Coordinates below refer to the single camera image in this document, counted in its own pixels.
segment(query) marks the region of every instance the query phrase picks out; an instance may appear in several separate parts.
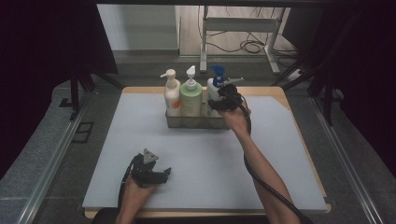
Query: hand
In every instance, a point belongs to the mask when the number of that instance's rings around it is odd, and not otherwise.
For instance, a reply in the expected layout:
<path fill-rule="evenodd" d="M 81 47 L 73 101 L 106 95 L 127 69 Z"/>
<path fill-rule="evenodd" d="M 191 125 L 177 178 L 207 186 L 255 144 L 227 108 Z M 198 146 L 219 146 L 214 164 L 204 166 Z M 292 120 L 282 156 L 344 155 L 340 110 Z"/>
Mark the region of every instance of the hand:
<path fill-rule="evenodd" d="M 245 101 L 242 102 L 242 106 L 248 109 Z M 225 118 L 227 125 L 231 130 L 233 130 L 236 136 L 248 134 L 248 123 L 241 108 L 238 107 L 234 111 L 219 111 L 219 114 Z"/>
<path fill-rule="evenodd" d="M 128 175 L 122 195 L 120 213 L 117 216 L 116 223 L 132 223 L 136 213 L 143 207 L 149 195 L 151 195 L 157 187 L 157 185 L 153 185 L 147 188 L 140 188 L 134 179 Z"/>

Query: white table surface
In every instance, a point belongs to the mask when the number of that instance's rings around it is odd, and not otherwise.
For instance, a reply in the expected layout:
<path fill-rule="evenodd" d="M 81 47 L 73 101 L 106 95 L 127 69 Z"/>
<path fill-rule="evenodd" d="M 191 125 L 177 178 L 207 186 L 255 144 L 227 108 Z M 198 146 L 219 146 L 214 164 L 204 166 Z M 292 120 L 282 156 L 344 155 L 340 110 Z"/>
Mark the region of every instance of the white table surface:
<path fill-rule="evenodd" d="M 252 138 L 283 178 L 295 205 L 328 210 L 291 112 L 270 96 L 246 96 Z M 172 167 L 168 182 L 148 199 L 155 211 L 257 211 L 262 204 L 232 131 L 169 129 L 162 94 L 123 93 L 83 207 L 117 207 L 131 159 L 147 148 L 160 157 L 154 171 Z"/>

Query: white wall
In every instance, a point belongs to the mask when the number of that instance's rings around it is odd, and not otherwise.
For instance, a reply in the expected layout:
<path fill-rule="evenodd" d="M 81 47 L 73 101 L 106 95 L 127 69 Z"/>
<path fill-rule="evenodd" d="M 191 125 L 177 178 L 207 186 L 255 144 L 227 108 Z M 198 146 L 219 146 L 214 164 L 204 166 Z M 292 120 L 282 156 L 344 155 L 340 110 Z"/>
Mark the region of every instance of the white wall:
<path fill-rule="evenodd" d="M 175 6 L 98 5 L 113 50 L 178 49 Z"/>

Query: white pump bottle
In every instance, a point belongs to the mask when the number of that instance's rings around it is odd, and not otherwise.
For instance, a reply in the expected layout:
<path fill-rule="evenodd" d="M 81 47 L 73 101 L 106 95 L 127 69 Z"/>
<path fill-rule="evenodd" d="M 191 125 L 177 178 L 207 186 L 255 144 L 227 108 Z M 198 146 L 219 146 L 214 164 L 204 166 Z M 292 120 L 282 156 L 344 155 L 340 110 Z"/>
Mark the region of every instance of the white pump bottle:
<path fill-rule="evenodd" d="M 195 76 L 195 66 L 187 70 L 189 80 L 180 87 L 180 102 L 182 117 L 201 117 L 202 86 L 193 78 Z"/>
<path fill-rule="evenodd" d="M 176 71 L 168 69 L 161 77 L 168 78 L 163 93 L 166 103 L 166 115 L 168 117 L 180 117 L 180 82 L 175 79 Z"/>

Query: pump bottle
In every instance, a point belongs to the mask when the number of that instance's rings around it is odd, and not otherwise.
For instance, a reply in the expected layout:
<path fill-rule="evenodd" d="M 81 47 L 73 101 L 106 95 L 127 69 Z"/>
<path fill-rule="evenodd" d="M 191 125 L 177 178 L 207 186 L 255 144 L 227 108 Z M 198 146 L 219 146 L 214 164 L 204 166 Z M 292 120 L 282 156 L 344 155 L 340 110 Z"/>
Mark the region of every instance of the pump bottle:
<path fill-rule="evenodd" d="M 216 77 L 207 80 L 207 99 L 205 102 L 205 116 L 208 118 L 221 118 L 218 111 L 213 110 L 208 104 L 209 100 L 220 101 L 222 97 L 218 94 L 218 89 L 224 82 L 224 67 L 219 65 L 212 65 L 210 68 L 216 73 Z"/>
<path fill-rule="evenodd" d="M 189 80 L 180 87 L 180 102 L 182 117 L 201 117 L 202 116 L 202 86 L 193 78 L 195 76 L 195 66 L 187 70 Z"/>
<path fill-rule="evenodd" d="M 180 82 L 175 79 L 176 71 L 168 69 L 161 77 L 168 78 L 163 93 L 166 103 L 166 116 L 180 117 Z"/>

